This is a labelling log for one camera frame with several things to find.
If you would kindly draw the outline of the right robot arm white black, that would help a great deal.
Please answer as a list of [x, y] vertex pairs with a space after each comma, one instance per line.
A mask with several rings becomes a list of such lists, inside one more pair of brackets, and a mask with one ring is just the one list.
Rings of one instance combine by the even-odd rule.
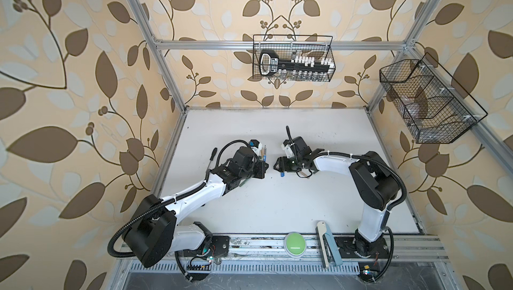
[[286, 127], [282, 144], [285, 156], [274, 169], [308, 179], [318, 172], [350, 176], [364, 202], [362, 219], [349, 247], [360, 257], [369, 257], [383, 239], [391, 210], [406, 200], [407, 188], [400, 176], [374, 151], [364, 155], [311, 149], [302, 137], [293, 138]]

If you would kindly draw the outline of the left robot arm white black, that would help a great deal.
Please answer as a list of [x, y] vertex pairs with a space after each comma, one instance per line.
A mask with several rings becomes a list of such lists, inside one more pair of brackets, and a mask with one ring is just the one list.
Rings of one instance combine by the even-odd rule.
[[169, 252], [214, 256], [212, 233], [199, 221], [191, 225], [182, 225], [182, 221], [249, 179], [264, 179], [269, 168], [264, 144], [257, 140], [240, 140], [239, 144], [234, 156], [224, 163], [220, 158], [226, 149], [214, 149], [210, 160], [216, 164], [206, 170], [201, 182], [171, 196], [145, 197], [132, 219], [109, 240], [108, 254], [115, 258], [135, 257], [144, 267], [152, 267]]

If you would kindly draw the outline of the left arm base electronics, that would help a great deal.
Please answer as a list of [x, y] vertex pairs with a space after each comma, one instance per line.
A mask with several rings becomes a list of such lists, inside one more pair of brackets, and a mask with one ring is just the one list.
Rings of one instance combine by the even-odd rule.
[[176, 251], [179, 271], [189, 282], [205, 279], [213, 265], [220, 264], [220, 259], [228, 255], [230, 240], [227, 235], [209, 235], [197, 249]]

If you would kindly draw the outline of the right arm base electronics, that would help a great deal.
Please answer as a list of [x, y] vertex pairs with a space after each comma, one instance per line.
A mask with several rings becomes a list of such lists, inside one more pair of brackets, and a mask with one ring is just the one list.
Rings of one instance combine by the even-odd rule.
[[342, 259], [357, 260], [358, 278], [364, 283], [377, 283], [385, 275], [394, 258], [394, 235], [391, 235], [389, 241], [382, 235], [372, 243], [359, 235], [336, 237], [335, 244]]

